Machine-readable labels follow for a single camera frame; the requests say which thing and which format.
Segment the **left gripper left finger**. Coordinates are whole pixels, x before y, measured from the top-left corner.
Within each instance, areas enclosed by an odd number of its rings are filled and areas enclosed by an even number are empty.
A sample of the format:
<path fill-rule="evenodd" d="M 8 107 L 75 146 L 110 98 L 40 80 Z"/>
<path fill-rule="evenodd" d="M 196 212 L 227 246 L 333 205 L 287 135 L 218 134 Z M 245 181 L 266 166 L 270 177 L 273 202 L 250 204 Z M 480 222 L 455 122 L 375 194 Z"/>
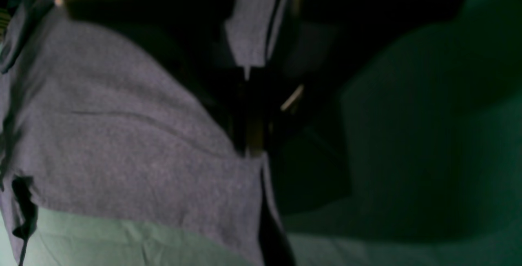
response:
<path fill-rule="evenodd" d="M 235 0 L 57 0 L 69 17 L 106 26 L 188 88 L 245 155 L 246 85 L 224 33 Z"/>

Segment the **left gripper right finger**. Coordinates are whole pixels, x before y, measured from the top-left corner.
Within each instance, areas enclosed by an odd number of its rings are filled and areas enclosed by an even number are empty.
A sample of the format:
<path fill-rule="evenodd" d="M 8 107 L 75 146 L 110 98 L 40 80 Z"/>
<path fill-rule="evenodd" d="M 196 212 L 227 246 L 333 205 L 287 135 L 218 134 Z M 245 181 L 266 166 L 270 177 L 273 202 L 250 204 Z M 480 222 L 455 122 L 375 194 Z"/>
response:
<path fill-rule="evenodd" d="M 302 130 L 379 52 L 454 19 L 465 0 L 288 0 L 272 53 L 255 69 L 255 147 Z"/>

